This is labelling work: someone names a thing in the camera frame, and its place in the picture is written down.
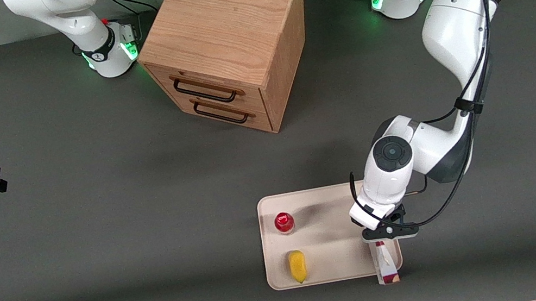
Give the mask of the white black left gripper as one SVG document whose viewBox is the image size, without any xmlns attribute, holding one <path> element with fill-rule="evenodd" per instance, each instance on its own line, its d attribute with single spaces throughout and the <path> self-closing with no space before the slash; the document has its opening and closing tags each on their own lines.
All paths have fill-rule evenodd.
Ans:
<svg viewBox="0 0 536 301">
<path fill-rule="evenodd" d="M 382 208 L 369 206 L 357 200 L 350 211 L 351 221 L 363 227 L 361 237 L 366 243 L 408 239 L 418 235 L 420 228 L 415 223 L 403 222 L 405 214 L 402 204 Z"/>
</svg>

